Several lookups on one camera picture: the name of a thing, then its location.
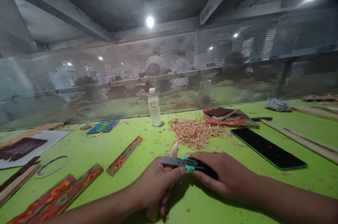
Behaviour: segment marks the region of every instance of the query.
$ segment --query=plastic water bottle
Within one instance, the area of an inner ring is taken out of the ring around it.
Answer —
[[[150,110],[150,119],[153,126],[160,126],[161,111],[159,109],[159,98],[156,95],[155,88],[149,89],[148,104]]]

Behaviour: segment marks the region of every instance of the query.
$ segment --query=perforated metal sheet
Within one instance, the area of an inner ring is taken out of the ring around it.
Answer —
[[[174,35],[0,60],[0,130],[338,90],[337,11],[302,11]]]

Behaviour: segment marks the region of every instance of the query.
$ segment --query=rubber band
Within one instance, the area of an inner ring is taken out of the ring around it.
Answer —
[[[51,171],[51,172],[49,172],[49,173],[47,173],[47,174],[44,174],[44,175],[41,175],[41,174],[40,174],[41,171],[42,171],[45,167],[47,167],[49,164],[51,164],[53,161],[56,161],[56,160],[58,160],[58,159],[60,159],[60,158],[63,158],[63,157],[67,157],[67,160],[66,160],[60,167],[58,167],[57,169],[54,169],[53,171]],[[41,168],[39,168],[39,170],[38,170],[37,173],[35,174],[35,177],[36,177],[36,178],[44,178],[44,177],[46,177],[46,176],[49,176],[49,175],[53,174],[54,172],[57,172],[59,169],[61,169],[68,161],[69,161],[69,155],[61,155],[61,156],[59,156],[59,157],[56,157],[55,159],[53,159],[53,160],[47,162],[44,166],[42,166]]]

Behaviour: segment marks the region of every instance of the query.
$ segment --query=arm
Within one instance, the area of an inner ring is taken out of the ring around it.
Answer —
[[[165,214],[171,186],[186,173],[184,167],[165,173],[162,158],[156,158],[131,185],[114,194],[82,205],[48,220],[47,224],[119,223],[132,213],[161,203]]]
[[[258,175],[226,153],[197,152],[191,157],[217,172],[219,181],[198,171],[193,175],[224,197],[260,206],[295,223],[338,223],[338,200]]]

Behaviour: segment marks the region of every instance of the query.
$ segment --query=gray cloth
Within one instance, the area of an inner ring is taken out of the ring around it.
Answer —
[[[265,107],[279,112],[291,111],[291,107],[286,102],[277,98],[268,98]]]

